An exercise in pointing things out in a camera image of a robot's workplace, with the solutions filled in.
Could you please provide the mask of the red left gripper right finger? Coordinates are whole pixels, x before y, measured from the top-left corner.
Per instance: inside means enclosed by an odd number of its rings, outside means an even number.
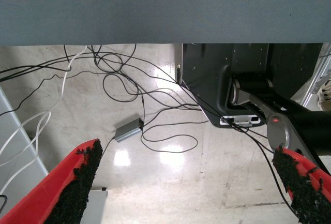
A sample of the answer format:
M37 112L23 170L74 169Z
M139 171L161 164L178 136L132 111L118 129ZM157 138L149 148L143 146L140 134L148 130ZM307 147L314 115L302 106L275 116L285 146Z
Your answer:
M273 165L300 223L330 223L330 175L305 156L278 147Z

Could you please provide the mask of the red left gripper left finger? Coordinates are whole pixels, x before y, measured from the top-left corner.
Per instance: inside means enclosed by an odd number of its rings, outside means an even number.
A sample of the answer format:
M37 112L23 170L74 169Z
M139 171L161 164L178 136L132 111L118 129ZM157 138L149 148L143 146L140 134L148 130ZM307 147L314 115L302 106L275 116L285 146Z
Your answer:
M80 223L102 152L99 139L77 146L1 223Z

